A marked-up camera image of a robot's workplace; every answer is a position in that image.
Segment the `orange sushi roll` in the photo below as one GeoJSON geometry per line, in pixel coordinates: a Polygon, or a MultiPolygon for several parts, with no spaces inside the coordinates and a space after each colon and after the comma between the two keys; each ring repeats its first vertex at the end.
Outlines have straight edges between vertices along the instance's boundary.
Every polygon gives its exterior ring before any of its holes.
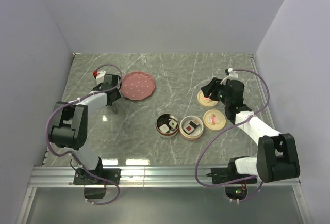
{"type": "Polygon", "coordinates": [[[196,128],[197,126],[199,126],[200,124],[199,124],[199,122],[198,121],[196,121],[196,120],[191,120],[190,122],[189,122],[189,124],[192,126],[192,127],[194,127],[194,128],[196,128]]]}

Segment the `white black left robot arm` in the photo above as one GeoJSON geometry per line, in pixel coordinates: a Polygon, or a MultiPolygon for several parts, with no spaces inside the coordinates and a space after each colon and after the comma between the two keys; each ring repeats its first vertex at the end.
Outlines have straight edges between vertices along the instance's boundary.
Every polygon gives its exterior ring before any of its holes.
{"type": "Polygon", "coordinates": [[[47,127],[47,142],[64,148],[78,163],[77,173],[91,183],[105,176],[102,160],[87,144],[88,116],[98,109],[111,106],[121,98],[121,77],[105,73],[89,94],[74,101],[56,102],[47,127]]]}

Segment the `red sushi roll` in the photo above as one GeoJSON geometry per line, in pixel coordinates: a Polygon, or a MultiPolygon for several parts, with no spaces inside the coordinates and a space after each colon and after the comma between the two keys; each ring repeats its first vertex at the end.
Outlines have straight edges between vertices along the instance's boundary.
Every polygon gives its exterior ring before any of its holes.
{"type": "Polygon", "coordinates": [[[194,129],[195,128],[192,127],[191,125],[186,125],[183,127],[183,131],[188,135],[192,134],[194,132],[194,129]]]}

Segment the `pink dotted plate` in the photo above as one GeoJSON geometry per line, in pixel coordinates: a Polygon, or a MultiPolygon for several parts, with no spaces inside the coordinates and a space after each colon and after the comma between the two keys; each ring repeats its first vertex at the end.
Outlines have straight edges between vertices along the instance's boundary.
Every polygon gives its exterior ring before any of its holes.
{"type": "Polygon", "coordinates": [[[122,80],[121,93],[123,97],[132,101],[148,98],[155,90],[153,77],[145,72],[131,72],[122,80]]]}

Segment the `black spiky sea cucumber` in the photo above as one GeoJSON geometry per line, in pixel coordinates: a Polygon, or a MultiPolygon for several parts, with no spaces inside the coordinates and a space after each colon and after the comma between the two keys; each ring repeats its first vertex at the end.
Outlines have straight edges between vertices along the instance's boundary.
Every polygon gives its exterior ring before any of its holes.
{"type": "Polygon", "coordinates": [[[167,124],[168,123],[168,120],[169,120],[169,117],[168,116],[160,116],[157,119],[157,123],[158,123],[158,125],[164,125],[164,124],[167,124]]]}

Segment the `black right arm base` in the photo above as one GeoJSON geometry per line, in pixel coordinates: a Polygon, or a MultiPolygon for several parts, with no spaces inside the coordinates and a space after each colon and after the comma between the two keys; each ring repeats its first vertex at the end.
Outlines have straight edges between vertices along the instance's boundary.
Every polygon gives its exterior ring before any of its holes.
{"type": "MultiPolygon", "coordinates": [[[[210,177],[212,179],[212,184],[220,184],[220,183],[225,183],[227,181],[232,181],[236,179],[242,179],[245,177],[248,177],[247,174],[239,174],[237,172],[236,166],[235,166],[235,160],[243,158],[243,157],[236,157],[236,158],[231,158],[229,160],[229,163],[227,164],[227,167],[222,167],[222,168],[211,168],[210,173],[206,174],[207,177],[210,177]]],[[[248,184],[256,184],[257,179],[248,179],[248,180],[243,180],[237,182],[237,184],[240,184],[239,187],[225,187],[225,193],[226,196],[229,197],[230,200],[235,200],[235,201],[241,201],[245,200],[248,195],[248,184]]]]}

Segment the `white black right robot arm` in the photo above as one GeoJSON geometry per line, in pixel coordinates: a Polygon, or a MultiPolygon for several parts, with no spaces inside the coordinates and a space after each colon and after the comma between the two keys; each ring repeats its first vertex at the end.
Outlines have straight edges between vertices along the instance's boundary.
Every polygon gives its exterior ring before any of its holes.
{"type": "Polygon", "coordinates": [[[249,176],[259,177],[265,183],[299,177],[300,164],[294,137],[261,121],[244,103],[244,88],[241,81],[227,79],[222,84],[216,77],[201,88],[204,97],[224,104],[227,119],[258,146],[256,157],[230,159],[226,176],[235,183],[249,176]]]}

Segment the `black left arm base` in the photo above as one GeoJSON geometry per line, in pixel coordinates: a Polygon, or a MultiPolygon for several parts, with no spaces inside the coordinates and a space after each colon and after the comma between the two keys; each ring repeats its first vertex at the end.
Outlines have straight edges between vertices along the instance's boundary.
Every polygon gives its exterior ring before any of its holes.
{"type": "Polygon", "coordinates": [[[84,197],[88,200],[102,200],[107,191],[107,186],[117,185],[120,182],[121,169],[101,169],[99,172],[86,172],[82,168],[75,170],[73,185],[84,187],[84,197]]]}

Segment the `metal serving tongs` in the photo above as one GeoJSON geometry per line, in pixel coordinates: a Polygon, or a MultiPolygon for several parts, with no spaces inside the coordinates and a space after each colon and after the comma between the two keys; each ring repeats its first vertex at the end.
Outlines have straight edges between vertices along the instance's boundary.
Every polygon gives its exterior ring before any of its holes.
{"type": "Polygon", "coordinates": [[[118,112],[118,110],[117,110],[117,106],[116,106],[116,103],[115,103],[115,102],[112,103],[111,109],[112,109],[112,112],[113,112],[114,114],[116,114],[116,113],[118,112]]]}

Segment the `pale sushi roll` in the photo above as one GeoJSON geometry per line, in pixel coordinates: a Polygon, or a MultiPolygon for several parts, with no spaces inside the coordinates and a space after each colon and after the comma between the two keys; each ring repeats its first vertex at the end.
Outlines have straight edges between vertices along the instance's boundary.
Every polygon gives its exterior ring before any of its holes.
{"type": "Polygon", "coordinates": [[[167,124],[163,124],[159,127],[159,130],[160,130],[161,133],[167,133],[167,132],[170,131],[170,128],[168,127],[167,124]]]}

